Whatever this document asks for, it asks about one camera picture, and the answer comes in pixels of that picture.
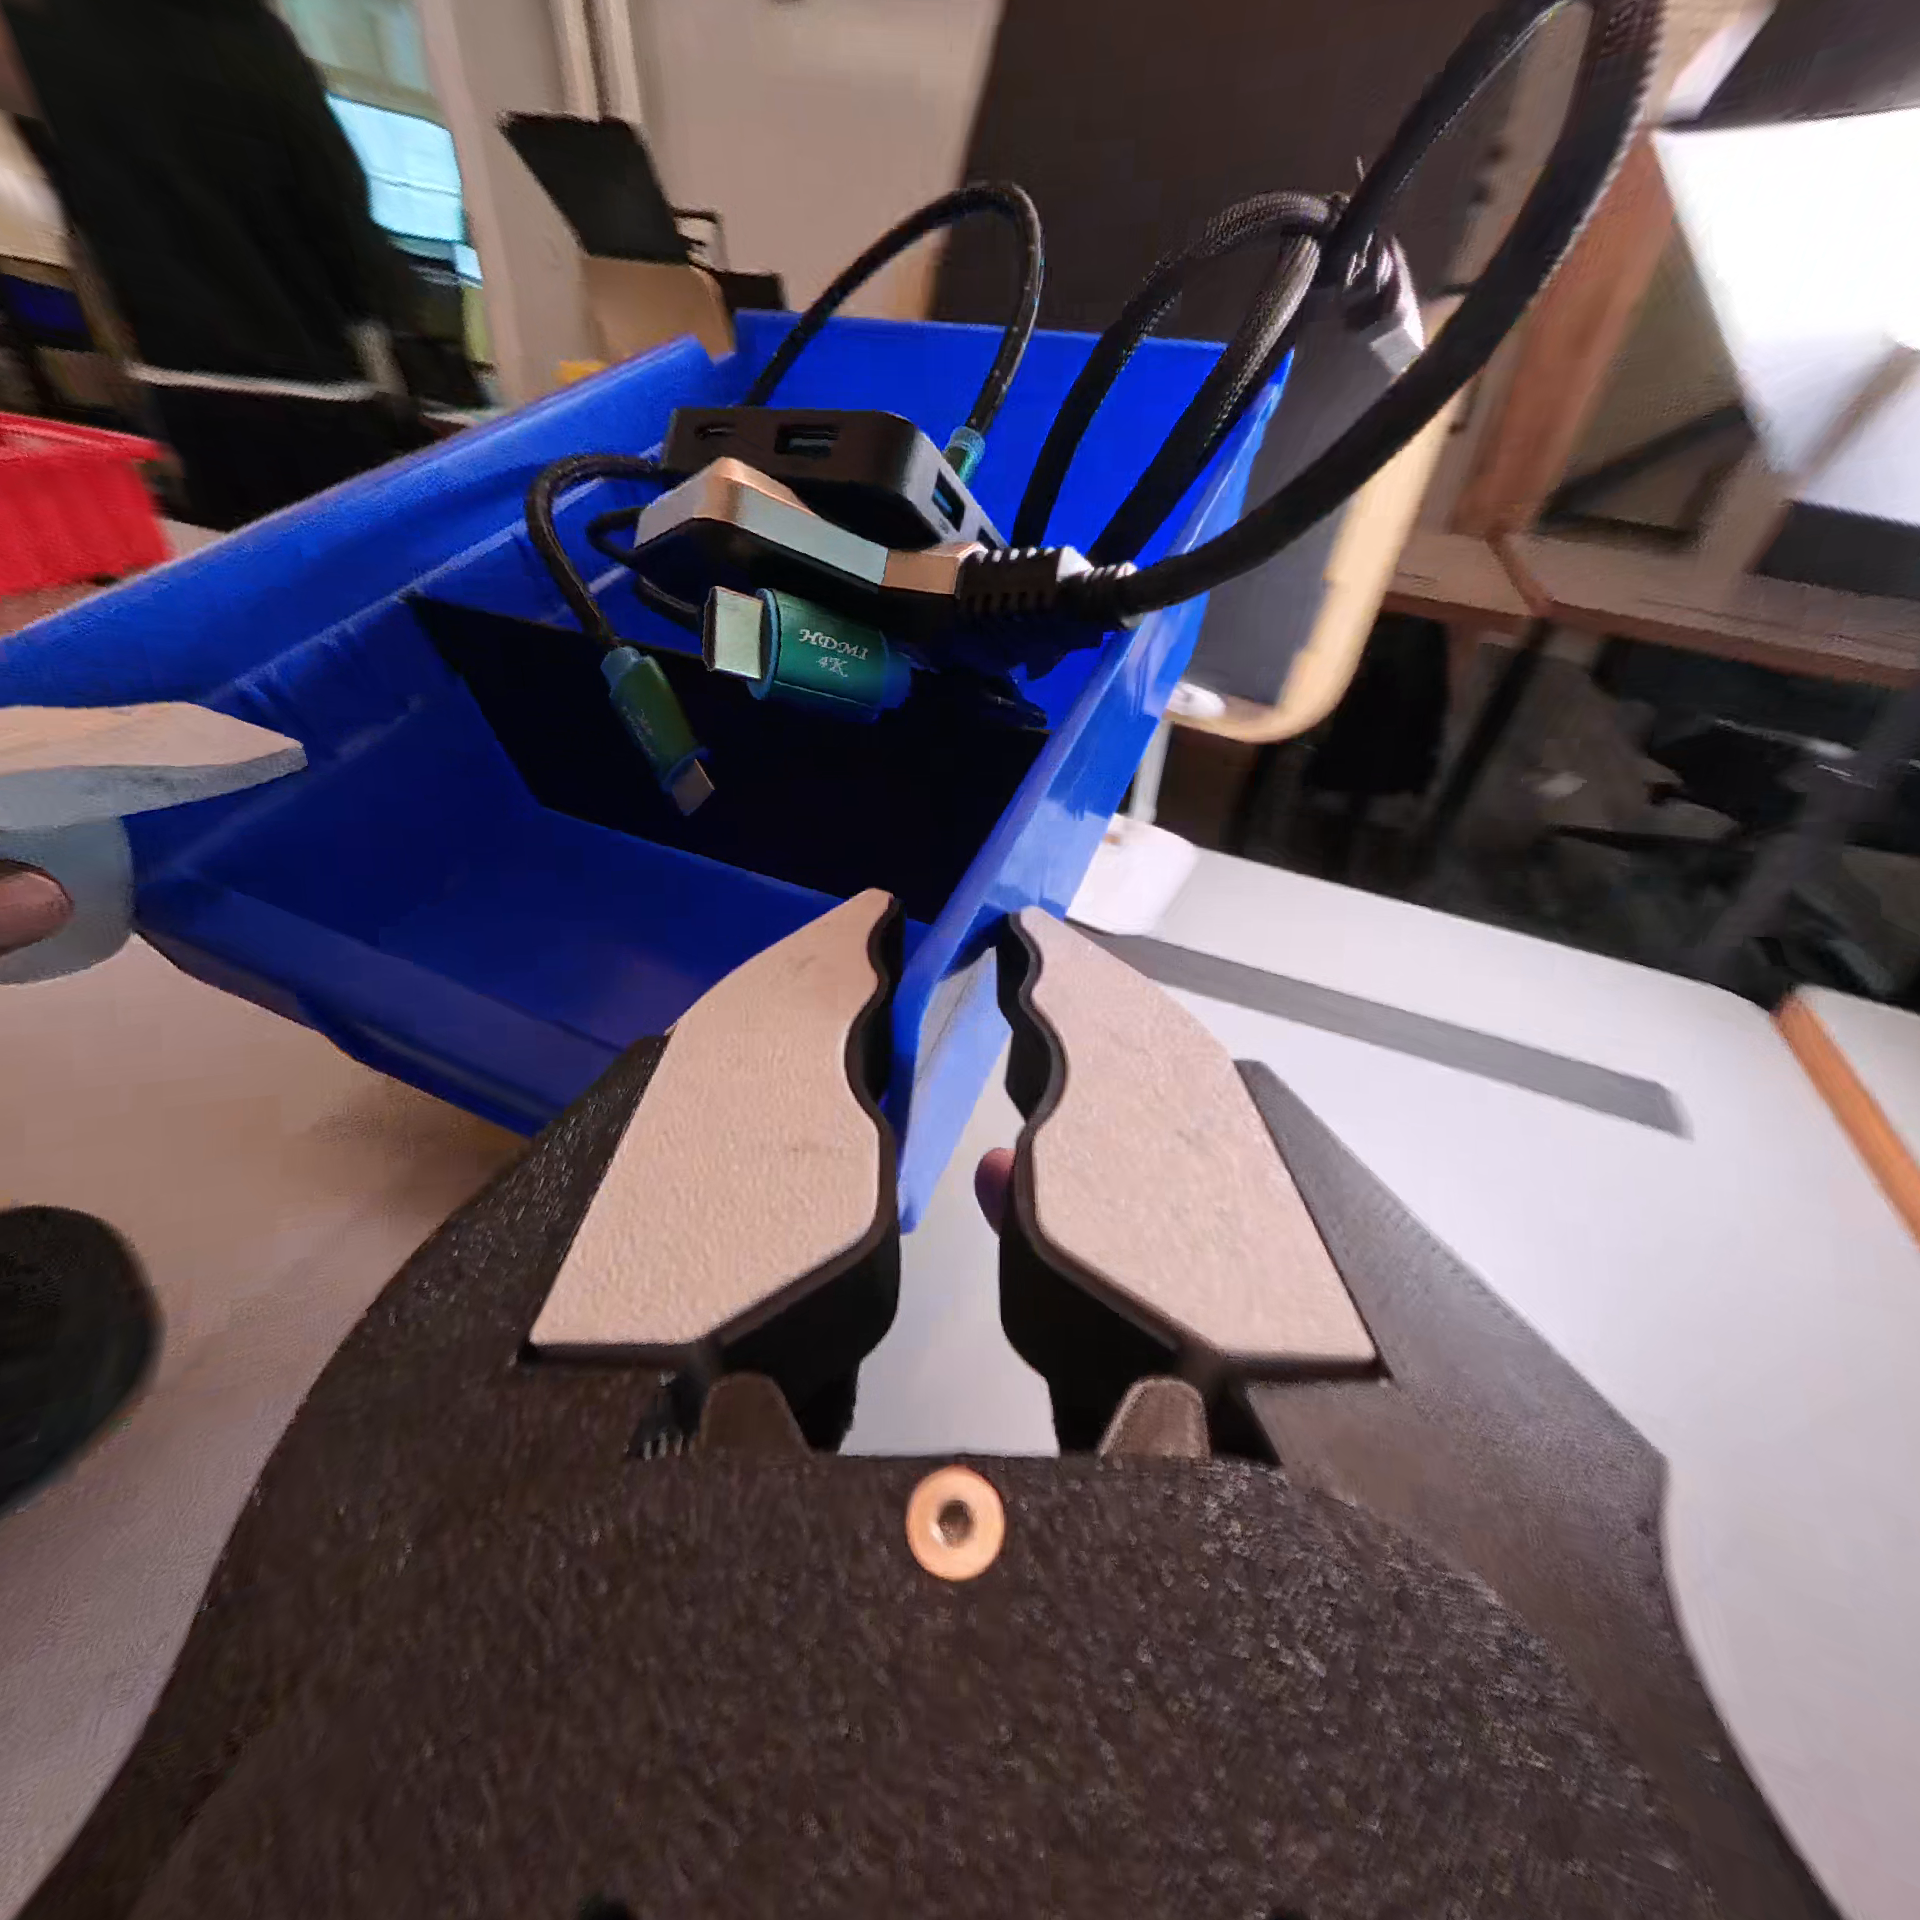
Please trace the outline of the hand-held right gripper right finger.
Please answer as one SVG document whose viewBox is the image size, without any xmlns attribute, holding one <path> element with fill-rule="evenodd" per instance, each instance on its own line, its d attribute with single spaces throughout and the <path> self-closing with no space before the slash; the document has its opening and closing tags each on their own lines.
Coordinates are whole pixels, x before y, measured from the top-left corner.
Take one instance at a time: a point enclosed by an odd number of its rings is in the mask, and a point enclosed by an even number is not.
<svg viewBox="0 0 1920 1920">
<path fill-rule="evenodd" d="M 999 935 L 1021 1118 L 999 1322 L 1060 1452 L 1092 1455 L 1145 1380 L 1258 1446 L 1260 1386 L 1381 1378 L 1381 1351 L 1234 1056 L 1159 984 L 1041 907 Z"/>
</svg>

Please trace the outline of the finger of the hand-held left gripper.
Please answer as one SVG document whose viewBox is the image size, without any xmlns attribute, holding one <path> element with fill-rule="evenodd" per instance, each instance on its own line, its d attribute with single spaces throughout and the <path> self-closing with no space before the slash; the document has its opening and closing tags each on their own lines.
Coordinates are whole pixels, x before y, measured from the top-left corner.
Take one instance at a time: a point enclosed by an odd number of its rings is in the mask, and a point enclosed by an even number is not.
<svg viewBox="0 0 1920 1920">
<path fill-rule="evenodd" d="M 2 710 L 2 826 L 91 826 L 307 769 L 303 746 L 195 705 Z"/>
</svg>

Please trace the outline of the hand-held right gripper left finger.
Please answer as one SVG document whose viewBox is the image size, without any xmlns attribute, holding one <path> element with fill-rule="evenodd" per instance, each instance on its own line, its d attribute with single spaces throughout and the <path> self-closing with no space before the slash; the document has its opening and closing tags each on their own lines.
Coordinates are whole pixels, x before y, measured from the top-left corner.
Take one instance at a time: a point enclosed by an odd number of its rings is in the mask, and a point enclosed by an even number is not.
<svg viewBox="0 0 1920 1920">
<path fill-rule="evenodd" d="M 663 1035 L 526 1338 L 549 1364 L 638 1364 L 699 1409 L 769 1380 L 844 1447 L 897 1322 L 891 1070 L 900 905 L 879 890 L 724 974 Z"/>
</svg>

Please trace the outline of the blue plastic bin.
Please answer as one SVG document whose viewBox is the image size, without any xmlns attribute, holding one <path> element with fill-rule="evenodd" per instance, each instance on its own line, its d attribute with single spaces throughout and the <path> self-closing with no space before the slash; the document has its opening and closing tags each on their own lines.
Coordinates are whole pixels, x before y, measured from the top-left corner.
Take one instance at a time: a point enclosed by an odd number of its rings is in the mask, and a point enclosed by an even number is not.
<svg viewBox="0 0 1920 1920">
<path fill-rule="evenodd" d="M 682 818 L 615 719 L 598 652 L 523 536 L 535 473 L 652 451 L 738 400 L 790 330 L 748 316 L 369 471 L 5 638 L 5 707 L 182 703 L 303 743 L 307 770 L 129 828 L 135 926 L 182 972 L 521 1135 L 713 984 L 863 890 L 903 910 L 891 1079 L 903 1225 L 923 1216 L 1009 1047 L 995 942 L 1063 915 L 1207 603 L 1023 682 L 1038 729 L 918 686 L 870 726 L 759 705 L 582 548 L 615 633 L 709 750 Z"/>
</svg>

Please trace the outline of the black multiport hub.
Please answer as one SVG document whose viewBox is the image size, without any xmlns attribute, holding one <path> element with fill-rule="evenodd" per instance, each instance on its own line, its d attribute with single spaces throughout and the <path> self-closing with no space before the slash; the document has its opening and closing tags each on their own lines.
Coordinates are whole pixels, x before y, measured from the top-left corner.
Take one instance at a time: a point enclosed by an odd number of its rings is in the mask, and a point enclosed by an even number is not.
<svg viewBox="0 0 1920 1920">
<path fill-rule="evenodd" d="M 671 415 L 658 462 L 687 479 L 737 460 L 851 536 L 926 551 L 1005 542 L 934 442 L 873 409 L 713 406 Z"/>
</svg>

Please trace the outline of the red plastic bin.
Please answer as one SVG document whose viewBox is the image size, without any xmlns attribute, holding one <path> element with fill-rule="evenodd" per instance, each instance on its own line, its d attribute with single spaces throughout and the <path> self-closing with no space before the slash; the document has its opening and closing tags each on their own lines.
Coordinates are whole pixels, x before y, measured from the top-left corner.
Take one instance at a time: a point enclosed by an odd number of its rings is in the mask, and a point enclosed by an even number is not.
<svg viewBox="0 0 1920 1920">
<path fill-rule="evenodd" d="M 157 457 L 151 439 L 2 415 L 2 600 L 166 562 L 146 486 Z"/>
</svg>

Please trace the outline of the black textured wrist rest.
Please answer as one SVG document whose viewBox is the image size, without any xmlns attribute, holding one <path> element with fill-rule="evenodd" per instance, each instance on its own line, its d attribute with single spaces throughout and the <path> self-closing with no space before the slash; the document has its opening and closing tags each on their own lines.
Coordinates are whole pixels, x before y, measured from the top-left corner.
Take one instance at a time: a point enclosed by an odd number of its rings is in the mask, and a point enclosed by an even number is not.
<svg viewBox="0 0 1920 1920">
<path fill-rule="evenodd" d="M 159 1346 L 133 1243 L 68 1207 L 2 1215 L 2 1512 L 66 1473 L 130 1403 Z"/>
</svg>

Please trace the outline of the silver adapter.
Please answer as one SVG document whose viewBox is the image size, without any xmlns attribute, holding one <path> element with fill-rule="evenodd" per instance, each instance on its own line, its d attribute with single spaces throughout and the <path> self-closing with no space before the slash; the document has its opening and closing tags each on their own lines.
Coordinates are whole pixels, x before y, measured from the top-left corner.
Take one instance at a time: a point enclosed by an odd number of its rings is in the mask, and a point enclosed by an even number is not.
<svg viewBox="0 0 1920 1920">
<path fill-rule="evenodd" d="M 682 598 L 766 587 L 851 610 L 950 600 L 963 566 L 990 555 L 980 542 L 906 548 L 852 536 L 738 460 L 719 460 L 642 507 L 630 551 L 639 578 Z"/>
</svg>

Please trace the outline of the cardboard box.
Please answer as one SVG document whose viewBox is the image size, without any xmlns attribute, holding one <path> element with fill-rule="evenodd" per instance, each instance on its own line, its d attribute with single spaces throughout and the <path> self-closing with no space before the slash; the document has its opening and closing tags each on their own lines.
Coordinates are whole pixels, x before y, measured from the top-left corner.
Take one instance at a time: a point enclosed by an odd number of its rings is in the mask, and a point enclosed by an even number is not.
<svg viewBox="0 0 1920 1920">
<path fill-rule="evenodd" d="M 582 295 L 598 358 L 625 361 L 679 338 L 692 338 L 710 361 L 737 350 L 723 282 L 701 265 L 582 258 Z"/>
</svg>

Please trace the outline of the rounded wooden board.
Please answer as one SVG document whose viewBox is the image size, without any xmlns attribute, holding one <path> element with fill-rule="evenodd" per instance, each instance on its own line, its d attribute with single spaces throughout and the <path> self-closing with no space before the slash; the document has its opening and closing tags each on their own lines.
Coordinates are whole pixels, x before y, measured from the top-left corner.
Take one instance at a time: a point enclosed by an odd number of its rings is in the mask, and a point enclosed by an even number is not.
<svg viewBox="0 0 1920 1920">
<path fill-rule="evenodd" d="M 1268 496 L 1333 444 L 1435 337 L 1460 292 L 1367 330 L 1311 320 L 1287 370 L 1251 479 Z M 1212 593 L 1169 723 L 1245 746 L 1277 746 L 1326 723 L 1356 679 L 1401 548 L 1419 516 L 1455 400 L 1395 460 L 1287 551 Z"/>
</svg>

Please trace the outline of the black flat panel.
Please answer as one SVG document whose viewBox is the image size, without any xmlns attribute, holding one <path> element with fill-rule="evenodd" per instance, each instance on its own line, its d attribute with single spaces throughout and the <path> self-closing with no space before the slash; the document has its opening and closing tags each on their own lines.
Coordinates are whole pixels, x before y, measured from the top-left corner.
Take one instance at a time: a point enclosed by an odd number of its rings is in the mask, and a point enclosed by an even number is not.
<svg viewBox="0 0 1920 1920">
<path fill-rule="evenodd" d="M 508 112 L 499 131 L 595 258 L 684 267 L 705 242 L 724 258 L 724 222 L 713 208 L 671 206 L 639 132 L 618 116 Z"/>
</svg>

